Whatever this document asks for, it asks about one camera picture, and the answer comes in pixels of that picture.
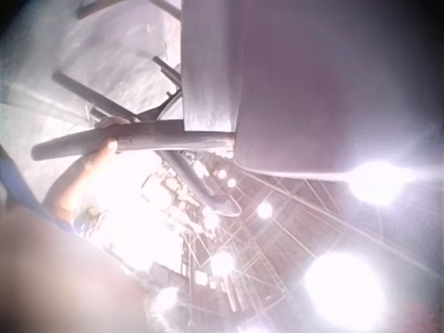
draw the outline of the hand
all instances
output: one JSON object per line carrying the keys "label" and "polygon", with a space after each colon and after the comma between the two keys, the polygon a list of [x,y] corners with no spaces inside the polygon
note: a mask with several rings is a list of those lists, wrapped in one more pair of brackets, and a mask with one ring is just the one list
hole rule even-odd
{"label": "hand", "polygon": [[[108,118],[97,127],[105,128],[115,124],[128,123],[119,118]],[[106,168],[116,157],[117,140],[109,138],[100,149],[75,161],[51,186],[43,205],[53,217],[73,223],[73,210],[83,190],[94,177]]]}

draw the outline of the floor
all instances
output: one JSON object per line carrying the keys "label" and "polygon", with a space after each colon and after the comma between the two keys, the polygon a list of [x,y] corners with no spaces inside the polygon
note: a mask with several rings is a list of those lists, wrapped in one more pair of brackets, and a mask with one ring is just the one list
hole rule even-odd
{"label": "floor", "polygon": [[[180,22],[148,1],[124,1],[82,21],[74,16],[79,2],[31,2],[1,41],[0,141],[39,199],[76,157],[34,162],[32,146],[91,127],[91,105],[52,82],[56,69],[138,113],[173,91],[151,58],[180,61]],[[158,163],[149,151],[122,154],[83,204],[128,200]]]}

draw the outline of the metal beam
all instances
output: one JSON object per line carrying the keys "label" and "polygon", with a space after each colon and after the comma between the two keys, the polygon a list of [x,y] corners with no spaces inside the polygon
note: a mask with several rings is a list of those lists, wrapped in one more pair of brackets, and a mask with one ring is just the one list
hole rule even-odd
{"label": "metal beam", "polygon": [[[432,276],[433,278],[436,279],[443,279],[443,276],[435,271],[433,271],[432,269],[430,269],[429,267],[425,266],[424,264],[422,264],[421,262],[419,262],[417,259],[414,259],[412,257],[410,257],[409,255],[403,253],[401,250],[398,250],[395,246],[391,245],[387,240],[382,240],[379,239],[378,237],[363,231],[361,229],[359,229],[358,227],[355,227],[354,225],[344,221],[343,219],[340,219],[339,217],[337,217],[336,215],[334,215],[331,212],[326,212],[325,210],[323,210],[321,207],[310,203],[308,200],[305,200],[295,194],[290,194],[285,192],[284,190],[280,189],[279,187],[276,187],[273,184],[270,184],[269,182],[262,180],[254,175],[251,175],[249,173],[246,173],[246,175],[252,179],[257,180],[258,182],[270,187],[271,189],[274,189],[284,195],[290,196],[292,197],[295,201],[303,204],[305,207],[311,209],[312,211],[315,211],[321,215],[323,215],[324,217],[329,218],[330,220],[334,221],[335,223],[338,223],[339,225],[341,225],[342,227],[346,228],[347,230],[351,231],[353,234],[363,237],[364,239],[367,239],[371,242],[373,242],[374,244],[380,246],[381,248],[383,248],[384,250],[386,250],[387,252],[395,255],[396,257],[398,257],[399,259],[403,260],[404,262],[409,263],[412,266],[415,266],[417,268],[419,268],[421,271],[424,271],[426,274],[428,274],[429,276]],[[324,222],[325,224],[329,225],[329,223],[327,223],[326,221],[319,219],[319,221]]]}
{"label": "metal beam", "polygon": [[321,203],[322,207],[324,208],[324,210],[328,211],[327,205],[324,203],[324,200],[322,200],[321,196],[319,195],[319,193],[314,189],[314,187],[310,184],[310,181],[307,179],[304,179],[305,184],[307,184],[307,186],[310,188],[311,192],[313,192],[314,196],[316,197],[316,199],[318,199],[319,203]]}

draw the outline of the spotlight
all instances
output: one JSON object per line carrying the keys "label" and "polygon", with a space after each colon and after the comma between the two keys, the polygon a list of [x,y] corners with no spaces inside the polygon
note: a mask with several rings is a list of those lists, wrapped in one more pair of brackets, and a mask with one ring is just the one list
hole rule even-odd
{"label": "spotlight", "polygon": [[213,230],[219,225],[219,216],[217,216],[215,213],[207,214],[203,218],[203,225],[208,230]]}
{"label": "spotlight", "polygon": [[214,276],[227,276],[234,269],[234,260],[230,253],[221,252],[210,260],[211,270]]}
{"label": "spotlight", "polygon": [[267,219],[272,215],[272,213],[273,213],[273,207],[271,207],[269,203],[261,203],[257,207],[257,215],[259,215],[261,219]]}
{"label": "spotlight", "polygon": [[158,312],[164,312],[172,308],[178,299],[178,289],[174,287],[165,288],[161,290],[155,300],[154,308]]}
{"label": "spotlight", "polygon": [[350,172],[348,185],[359,200],[387,206],[413,179],[411,170],[378,161],[362,164]]}
{"label": "spotlight", "polygon": [[347,330],[373,330],[385,308],[377,276],[358,257],[332,253],[317,259],[305,287],[318,313]]}
{"label": "spotlight", "polygon": [[227,182],[227,186],[228,187],[235,187],[236,186],[236,180],[234,178],[231,178],[228,182]]}
{"label": "spotlight", "polygon": [[227,171],[225,171],[225,170],[220,170],[220,171],[217,173],[217,177],[218,177],[219,179],[224,179],[224,178],[226,178],[226,177],[227,177]]}

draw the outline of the chair leg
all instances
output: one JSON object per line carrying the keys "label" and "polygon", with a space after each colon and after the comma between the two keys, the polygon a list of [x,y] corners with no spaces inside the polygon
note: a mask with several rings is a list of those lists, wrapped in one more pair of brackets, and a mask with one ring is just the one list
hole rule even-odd
{"label": "chair leg", "polygon": [[205,183],[199,179],[181,154],[173,150],[210,150],[231,149],[234,143],[232,133],[216,132],[185,132],[183,121],[153,121],[154,116],[159,118],[162,112],[182,98],[179,89],[157,108],[141,114],[133,114],[115,102],[107,99],[94,90],[69,78],[61,72],[55,72],[54,80],[82,99],[89,101],[96,108],[92,116],[97,119],[106,117],[105,113],[131,121],[127,125],[115,125],[109,128],[89,130],[57,138],[33,147],[34,160],[47,160],[50,158],[70,155],[85,155],[96,151],[102,142],[114,137],[119,143],[119,151],[135,149],[154,149],[157,154],[182,178],[182,181],[194,191],[196,196],[213,211],[226,216],[239,216],[239,205],[226,195],[213,195]]}
{"label": "chair leg", "polygon": [[180,14],[181,14],[180,9],[174,7],[165,0],[151,0],[151,3],[153,5],[156,5],[160,9],[164,10],[165,12],[169,13],[172,17],[180,21]]}
{"label": "chair leg", "polygon": [[165,61],[159,57],[154,57],[153,61],[161,68],[161,72],[172,82],[176,87],[182,87],[182,79],[180,73],[178,73],[173,67],[170,67]]}
{"label": "chair leg", "polygon": [[122,1],[123,0],[97,0],[95,2],[89,3],[77,10],[77,19],[84,19],[90,15],[95,14],[96,12],[101,11],[102,9],[111,7],[112,5],[115,5],[116,3]]}

